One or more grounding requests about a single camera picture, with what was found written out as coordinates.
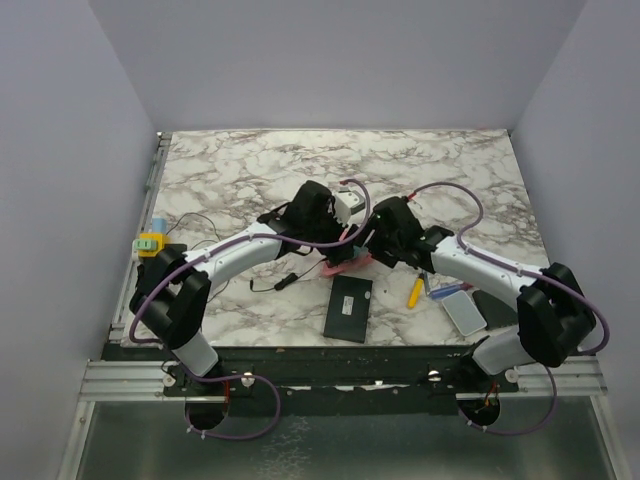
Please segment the pink power strip socket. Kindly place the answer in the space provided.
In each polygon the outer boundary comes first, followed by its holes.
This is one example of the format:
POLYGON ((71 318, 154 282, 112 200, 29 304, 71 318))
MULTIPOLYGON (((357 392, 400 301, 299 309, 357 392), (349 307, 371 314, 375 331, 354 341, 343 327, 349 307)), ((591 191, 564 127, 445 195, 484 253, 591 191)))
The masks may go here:
POLYGON ((362 269, 373 262, 374 262, 374 259, 371 256, 370 252, 367 257, 361 257, 357 259, 353 257, 352 259, 347 260, 336 266, 330 266, 328 262, 324 262, 323 268, 321 270, 321 276, 323 278, 331 278, 337 275, 345 274, 347 272, 362 269))

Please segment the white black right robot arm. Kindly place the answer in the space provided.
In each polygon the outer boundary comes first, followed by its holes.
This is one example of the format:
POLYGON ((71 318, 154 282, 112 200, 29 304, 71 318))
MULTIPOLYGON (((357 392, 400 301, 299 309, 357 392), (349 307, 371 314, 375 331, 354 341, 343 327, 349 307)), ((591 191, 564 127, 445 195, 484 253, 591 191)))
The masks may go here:
POLYGON ((363 235, 372 257, 381 263, 394 267, 403 262, 456 278, 516 313, 515 327, 478 341, 460 365, 459 378, 469 390, 483 390, 497 374, 515 366, 560 366, 596 326, 595 315, 580 300, 582 291, 568 267, 560 263, 531 267, 492 257, 449 229, 424 228, 405 197, 377 204, 363 235))

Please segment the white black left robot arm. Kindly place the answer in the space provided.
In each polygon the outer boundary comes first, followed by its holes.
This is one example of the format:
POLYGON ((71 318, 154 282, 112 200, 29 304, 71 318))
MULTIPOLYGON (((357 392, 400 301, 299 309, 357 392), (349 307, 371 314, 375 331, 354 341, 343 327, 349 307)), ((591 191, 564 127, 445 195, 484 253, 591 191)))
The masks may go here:
POLYGON ((311 243, 339 242, 352 215, 351 198, 308 180, 292 201, 238 234, 198 250, 169 244, 142 262, 130 311, 188 368, 186 382, 195 392, 210 394, 221 380, 218 354, 201 331, 210 291, 311 243))

